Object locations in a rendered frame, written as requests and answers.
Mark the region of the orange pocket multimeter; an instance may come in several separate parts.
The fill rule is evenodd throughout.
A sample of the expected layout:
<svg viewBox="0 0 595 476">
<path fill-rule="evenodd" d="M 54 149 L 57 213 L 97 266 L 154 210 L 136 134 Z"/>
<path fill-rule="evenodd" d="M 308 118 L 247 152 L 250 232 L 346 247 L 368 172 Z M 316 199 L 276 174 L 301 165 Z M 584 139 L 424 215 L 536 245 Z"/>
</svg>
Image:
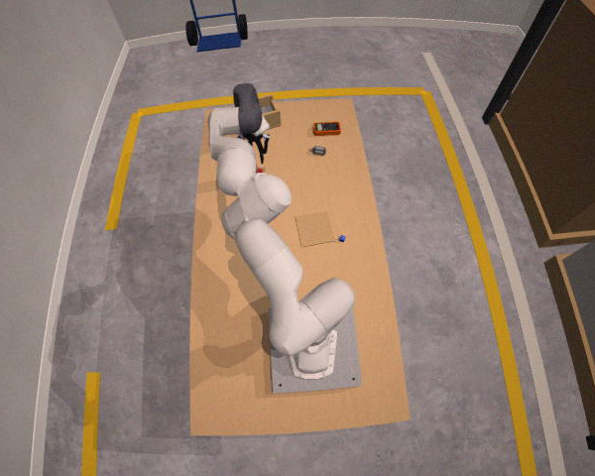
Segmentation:
<svg viewBox="0 0 595 476">
<path fill-rule="evenodd" d="M 313 123 L 314 136 L 340 135 L 341 128 L 339 122 L 320 122 Z"/>
</svg>

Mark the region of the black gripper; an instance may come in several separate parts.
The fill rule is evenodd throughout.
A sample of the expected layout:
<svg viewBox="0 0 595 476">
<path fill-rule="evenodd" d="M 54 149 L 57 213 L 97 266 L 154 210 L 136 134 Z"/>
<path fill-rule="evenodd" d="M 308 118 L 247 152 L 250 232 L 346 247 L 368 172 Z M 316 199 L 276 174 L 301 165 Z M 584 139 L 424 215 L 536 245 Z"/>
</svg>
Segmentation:
<svg viewBox="0 0 595 476">
<path fill-rule="evenodd" d="M 244 135 L 248 136 L 248 138 L 246 136 L 244 136 Z M 259 135 L 259 136 L 256 137 L 252 133 L 251 134 L 238 134 L 238 138 L 239 139 L 243 139 L 243 140 L 247 139 L 248 142 L 250 143 L 250 145 L 252 147 L 253 147 L 253 142 L 256 143 L 256 145 L 258 147 L 258 150 L 259 150 L 259 153 L 260 153 L 260 159 L 261 159 L 261 164 L 262 164 L 264 162 L 264 155 L 267 154 L 267 148 L 268 148 L 267 145 L 268 145 L 268 141 L 270 139 L 270 135 L 269 134 L 268 135 L 264 135 L 264 133 L 263 133 L 262 135 Z M 265 143 L 264 143 L 264 149 L 263 149 L 263 146 L 262 146 L 262 143 L 261 143 L 261 139 L 262 138 L 264 138 L 264 141 L 265 141 Z"/>
</svg>

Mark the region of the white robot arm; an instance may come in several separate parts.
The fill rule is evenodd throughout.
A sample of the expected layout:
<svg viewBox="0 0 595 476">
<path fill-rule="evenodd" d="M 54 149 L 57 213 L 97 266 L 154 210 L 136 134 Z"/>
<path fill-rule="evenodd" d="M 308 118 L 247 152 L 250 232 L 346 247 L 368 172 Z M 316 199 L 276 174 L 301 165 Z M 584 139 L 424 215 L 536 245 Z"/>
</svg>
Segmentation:
<svg viewBox="0 0 595 476">
<path fill-rule="evenodd" d="M 214 108 L 207 119 L 219 189 L 227 195 L 239 195 L 222 213 L 222 226 L 233 239 L 236 233 L 242 258 L 270 300 L 272 345 L 290 356 L 295 376 L 322 379 L 333 373 L 337 340 L 333 329 L 354 306 L 354 292 L 347 282 L 332 278 L 298 301 L 302 266 L 269 225 L 292 203 L 292 194 L 280 178 L 256 174 L 256 155 L 248 142 L 225 137 L 250 133 L 257 137 L 270 129 L 262 118 L 253 84 L 238 84 L 233 94 L 235 107 Z M 331 346 L 330 340 L 334 340 Z"/>
</svg>

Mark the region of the tan wooden open box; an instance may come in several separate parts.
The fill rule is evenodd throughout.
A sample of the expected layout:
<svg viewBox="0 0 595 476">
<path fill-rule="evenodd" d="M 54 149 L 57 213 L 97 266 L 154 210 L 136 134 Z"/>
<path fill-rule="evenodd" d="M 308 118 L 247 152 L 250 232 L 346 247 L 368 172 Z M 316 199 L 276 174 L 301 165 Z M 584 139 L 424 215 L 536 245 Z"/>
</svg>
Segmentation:
<svg viewBox="0 0 595 476">
<path fill-rule="evenodd" d="M 277 108 L 273 94 L 258 97 L 262 108 L 262 114 L 270 126 L 270 129 L 282 126 L 281 111 Z M 273 106 L 274 104 L 274 106 Z M 273 107 L 272 107 L 273 106 Z M 276 108 L 276 110 L 275 110 Z"/>
</svg>

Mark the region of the thin tan flat mat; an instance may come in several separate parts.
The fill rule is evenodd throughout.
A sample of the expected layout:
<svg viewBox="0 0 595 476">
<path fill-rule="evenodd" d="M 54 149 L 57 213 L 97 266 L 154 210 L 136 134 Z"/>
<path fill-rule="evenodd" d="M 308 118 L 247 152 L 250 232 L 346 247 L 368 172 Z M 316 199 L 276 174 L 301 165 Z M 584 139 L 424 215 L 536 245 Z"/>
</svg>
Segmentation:
<svg viewBox="0 0 595 476">
<path fill-rule="evenodd" d="M 335 241 L 328 211 L 297 216 L 296 222 L 302 247 Z"/>
</svg>

